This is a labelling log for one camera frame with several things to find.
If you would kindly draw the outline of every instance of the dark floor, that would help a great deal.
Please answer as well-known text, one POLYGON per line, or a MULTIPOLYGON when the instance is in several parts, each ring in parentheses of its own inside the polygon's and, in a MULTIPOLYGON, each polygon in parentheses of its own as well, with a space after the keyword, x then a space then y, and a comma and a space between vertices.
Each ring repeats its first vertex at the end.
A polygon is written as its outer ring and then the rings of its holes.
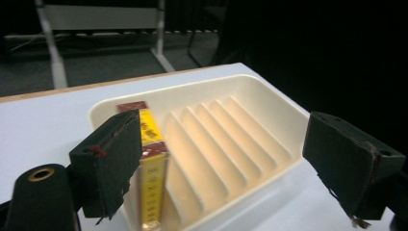
MULTIPOLYGON (((164 55, 175 70, 198 68, 189 57, 191 33, 166 33, 164 55)), ((150 49, 156 34, 124 33, 56 35, 70 87, 132 77, 166 73, 150 49)), ((45 39, 37 36, 8 36, 9 52, 0 63, 0 96, 53 89, 50 58, 45 39)), ((203 66, 217 47, 217 33, 198 33, 191 49, 203 66)))

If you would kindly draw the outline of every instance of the metal leg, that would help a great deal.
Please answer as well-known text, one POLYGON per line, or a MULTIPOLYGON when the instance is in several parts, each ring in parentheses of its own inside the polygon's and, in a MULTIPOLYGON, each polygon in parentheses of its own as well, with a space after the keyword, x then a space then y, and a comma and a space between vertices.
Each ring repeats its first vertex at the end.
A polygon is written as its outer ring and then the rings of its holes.
POLYGON ((163 55, 163 46, 165 40, 165 0, 159 0, 159 7, 157 13, 157 41, 156 48, 152 48, 151 52, 160 63, 160 65, 165 69, 166 72, 175 71, 173 66, 168 62, 166 57, 163 55))
POLYGON ((57 45, 54 41, 54 35, 50 23, 47 19, 42 0, 36 0, 36 8, 38 12, 39 22, 41 24, 42 32, 45 35, 48 45, 48 51, 51 56, 51 72, 54 83, 54 89, 63 89, 68 87, 66 81, 66 74, 64 68, 64 61, 58 52, 57 45))

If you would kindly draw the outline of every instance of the beige plastic container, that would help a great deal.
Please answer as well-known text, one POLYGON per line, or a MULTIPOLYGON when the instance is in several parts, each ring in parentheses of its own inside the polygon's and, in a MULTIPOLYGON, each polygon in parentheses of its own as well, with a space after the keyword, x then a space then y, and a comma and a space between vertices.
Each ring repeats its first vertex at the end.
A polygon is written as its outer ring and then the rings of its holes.
MULTIPOLYGON (((302 160, 308 114, 263 79, 226 76, 104 100, 90 109, 91 126, 135 101, 147 102, 171 153, 161 230, 245 227, 244 218, 265 218, 295 193, 280 179, 302 160)), ((135 231, 137 198, 131 184, 121 208, 135 231)))

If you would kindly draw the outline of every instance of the yellow and brown box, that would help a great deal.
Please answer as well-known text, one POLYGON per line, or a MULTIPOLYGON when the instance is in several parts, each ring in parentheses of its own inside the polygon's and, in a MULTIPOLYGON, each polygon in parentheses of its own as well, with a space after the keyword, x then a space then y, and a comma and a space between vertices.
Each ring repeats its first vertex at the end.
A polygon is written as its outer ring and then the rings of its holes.
POLYGON ((117 109, 120 112, 139 109, 140 112, 140 222, 143 230, 154 230, 160 226, 169 151, 145 101, 120 104, 117 109))

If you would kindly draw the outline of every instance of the chair leg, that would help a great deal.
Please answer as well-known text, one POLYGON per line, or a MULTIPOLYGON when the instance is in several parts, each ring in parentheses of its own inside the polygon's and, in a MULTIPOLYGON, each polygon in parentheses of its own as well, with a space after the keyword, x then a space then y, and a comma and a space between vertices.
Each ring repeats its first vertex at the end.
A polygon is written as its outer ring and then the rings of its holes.
POLYGON ((192 31, 190 41, 189 41, 189 45, 187 46, 187 53, 188 53, 189 57, 194 61, 194 63, 196 65, 198 65, 198 67, 202 67, 203 65, 195 58, 195 56, 191 52, 191 47, 192 47, 192 42, 194 40, 194 37, 195 37, 195 30, 192 31))

